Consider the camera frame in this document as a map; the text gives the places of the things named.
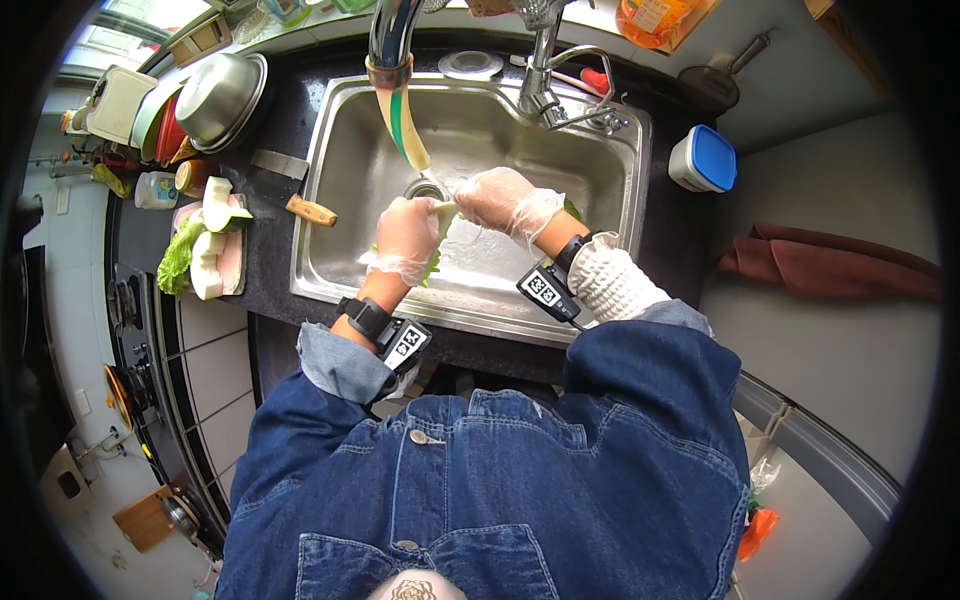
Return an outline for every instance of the stainless steel sink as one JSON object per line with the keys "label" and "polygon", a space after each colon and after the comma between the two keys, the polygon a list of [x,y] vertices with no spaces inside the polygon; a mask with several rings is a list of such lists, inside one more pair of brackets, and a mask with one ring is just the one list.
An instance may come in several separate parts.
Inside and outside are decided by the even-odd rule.
{"label": "stainless steel sink", "polygon": [[[565,192],[591,229],[618,231],[620,247],[636,259],[647,188],[648,115],[618,106],[631,125],[611,137],[586,125],[547,132],[517,114],[519,86],[515,80],[414,75],[411,110],[436,179],[453,190],[480,171],[513,167],[538,187]],[[595,101],[558,84],[554,90],[571,116]],[[290,291],[336,302],[356,294],[363,283],[380,212],[422,179],[388,135],[365,76],[329,83],[308,160],[304,198],[339,218],[335,228],[297,219]],[[534,258],[507,236],[456,219],[441,253],[440,271],[427,287],[410,292],[398,316],[545,346],[563,347],[575,337],[570,325],[557,323],[516,290]],[[589,320],[589,313],[577,319]]]}

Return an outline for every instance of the black countertop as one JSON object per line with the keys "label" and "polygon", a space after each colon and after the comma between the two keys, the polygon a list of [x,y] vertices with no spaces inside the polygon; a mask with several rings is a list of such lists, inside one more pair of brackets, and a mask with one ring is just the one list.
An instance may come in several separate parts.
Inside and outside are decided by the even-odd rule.
{"label": "black countertop", "polygon": [[[529,53],[532,38],[476,32],[418,32],[414,36],[415,69],[435,72],[437,61],[451,50],[482,49],[501,53],[506,77],[521,79],[522,69],[509,64],[510,54]],[[272,97],[256,110],[246,139],[214,155],[221,175],[233,183],[234,193],[247,195],[254,220],[247,229],[246,284],[240,296],[223,300],[290,324],[304,320],[331,325],[334,306],[295,296],[289,290],[290,259],[295,216],[284,208],[301,188],[299,181],[250,167],[254,150],[273,150],[307,158],[326,83],[333,78],[364,74],[366,38],[328,42],[270,59]],[[599,60],[561,70],[578,75],[582,66],[602,70]],[[678,83],[661,73],[614,62],[617,97],[627,92],[625,104],[646,110],[653,123],[649,191],[637,264],[672,297],[696,307],[708,268],[709,236],[715,195],[682,189],[667,174],[670,151],[691,127],[713,126],[708,115],[682,100]],[[181,198],[180,204],[193,199]],[[124,203],[117,237],[118,259],[149,273],[163,256],[169,240],[171,211],[139,210]],[[452,365],[494,372],[526,380],[560,383],[564,351],[465,333],[431,325],[433,341],[424,351],[430,358]]]}

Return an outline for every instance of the orange detergent bottle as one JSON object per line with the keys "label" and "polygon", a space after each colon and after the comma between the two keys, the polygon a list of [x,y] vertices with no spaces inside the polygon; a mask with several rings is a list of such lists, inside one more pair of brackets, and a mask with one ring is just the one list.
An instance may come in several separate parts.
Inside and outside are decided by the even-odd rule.
{"label": "orange detergent bottle", "polygon": [[660,48],[700,0],[620,0],[616,26],[642,48]]}

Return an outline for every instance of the green stripe on hose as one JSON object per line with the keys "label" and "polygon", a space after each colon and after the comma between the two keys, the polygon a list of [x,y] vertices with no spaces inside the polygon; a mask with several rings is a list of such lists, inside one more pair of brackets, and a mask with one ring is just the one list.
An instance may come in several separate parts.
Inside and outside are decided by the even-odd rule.
{"label": "green stripe on hose", "polygon": [[394,143],[403,155],[403,159],[410,162],[407,158],[407,151],[403,149],[403,128],[400,125],[400,114],[403,108],[403,88],[398,87],[390,95],[390,133],[394,137]]}

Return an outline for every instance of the faucet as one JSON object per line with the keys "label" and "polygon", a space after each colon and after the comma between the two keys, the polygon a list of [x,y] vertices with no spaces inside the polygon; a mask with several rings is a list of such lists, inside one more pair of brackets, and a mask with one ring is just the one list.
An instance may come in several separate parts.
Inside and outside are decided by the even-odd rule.
{"label": "faucet", "polygon": [[[373,11],[367,56],[368,67],[372,66],[374,72],[386,73],[396,69],[396,79],[403,83],[410,80],[413,70],[410,42],[422,4],[423,0],[378,0]],[[554,57],[554,44],[557,41],[557,32],[560,30],[563,17],[564,8],[560,7],[556,22],[550,27],[537,31],[534,53],[528,59],[527,70],[523,74],[517,109],[523,116],[539,120],[549,131],[586,121],[591,127],[606,130],[607,135],[613,135],[617,130],[630,125],[630,122],[627,119],[617,118],[613,107],[609,106],[613,98],[610,55],[599,46],[584,44],[574,46]],[[603,61],[610,89],[595,107],[582,115],[570,118],[561,106],[557,95],[550,88],[550,74],[558,65],[585,54],[598,56]]]}

